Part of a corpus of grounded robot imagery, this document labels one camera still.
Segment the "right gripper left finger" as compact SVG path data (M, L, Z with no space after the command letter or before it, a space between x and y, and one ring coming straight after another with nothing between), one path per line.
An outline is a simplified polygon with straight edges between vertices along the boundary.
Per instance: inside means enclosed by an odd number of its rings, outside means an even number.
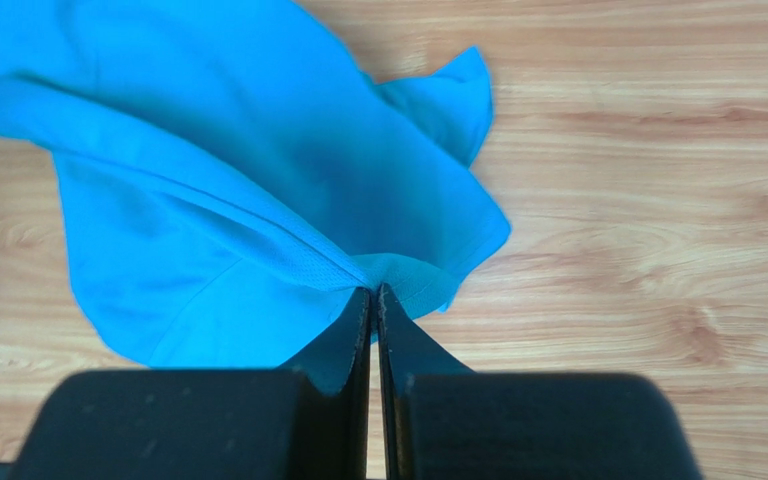
M362 479L371 299L273 369L86 371L41 408L13 479Z

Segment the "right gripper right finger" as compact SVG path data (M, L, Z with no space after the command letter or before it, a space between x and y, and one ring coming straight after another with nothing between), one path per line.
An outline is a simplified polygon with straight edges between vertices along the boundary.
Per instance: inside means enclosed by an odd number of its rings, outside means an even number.
M391 479L698 479L661 390L628 373L477 372L376 296Z

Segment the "teal t shirt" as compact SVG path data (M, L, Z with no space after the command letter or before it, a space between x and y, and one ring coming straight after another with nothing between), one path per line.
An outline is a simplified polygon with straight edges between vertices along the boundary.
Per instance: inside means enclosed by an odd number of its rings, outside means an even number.
M387 284L444 310L508 239L469 48L373 80L292 1L0 1L0 136L50 151L71 288L150 367L272 367Z

